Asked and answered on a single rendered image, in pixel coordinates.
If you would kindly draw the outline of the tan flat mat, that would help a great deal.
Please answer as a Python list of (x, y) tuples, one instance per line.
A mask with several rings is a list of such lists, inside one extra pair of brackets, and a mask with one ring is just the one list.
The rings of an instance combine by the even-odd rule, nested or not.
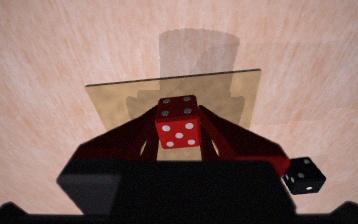
[[(85, 89), (106, 131), (143, 115), (161, 98), (186, 95), (249, 130), (261, 74), (261, 69), (250, 69), (91, 84)], [(163, 149), (159, 139), (157, 160), (202, 160), (200, 146)]]

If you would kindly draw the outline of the black die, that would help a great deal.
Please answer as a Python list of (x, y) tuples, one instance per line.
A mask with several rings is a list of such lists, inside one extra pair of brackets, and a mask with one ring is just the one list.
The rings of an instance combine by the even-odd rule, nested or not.
[(326, 177), (309, 157), (290, 159), (291, 164), (282, 176), (293, 195), (318, 193)]

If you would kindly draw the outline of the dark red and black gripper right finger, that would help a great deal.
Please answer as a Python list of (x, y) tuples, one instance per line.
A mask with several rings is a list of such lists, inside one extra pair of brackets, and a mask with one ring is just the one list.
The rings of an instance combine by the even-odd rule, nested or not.
[(291, 161), (280, 144), (217, 116), (203, 105), (198, 111), (202, 160), (266, 160), (282, 178)]

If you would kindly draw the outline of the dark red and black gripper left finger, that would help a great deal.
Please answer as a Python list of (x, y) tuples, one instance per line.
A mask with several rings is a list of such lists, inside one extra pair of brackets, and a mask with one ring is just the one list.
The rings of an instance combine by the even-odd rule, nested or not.
[[(159, 135), (155, 125), (157, 106), (125, 124), (80, 144), (69, 160), (76, 158), (157, 160), (159, 146)], [(144, 150), (141, 152), (145, 143)]]

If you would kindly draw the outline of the red die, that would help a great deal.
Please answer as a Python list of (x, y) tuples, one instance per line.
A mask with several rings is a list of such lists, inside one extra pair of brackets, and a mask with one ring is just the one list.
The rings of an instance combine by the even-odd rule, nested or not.
[(157, 107), (155, 125), (163, 149), (201, 145), (196, 96), (161, 98)]

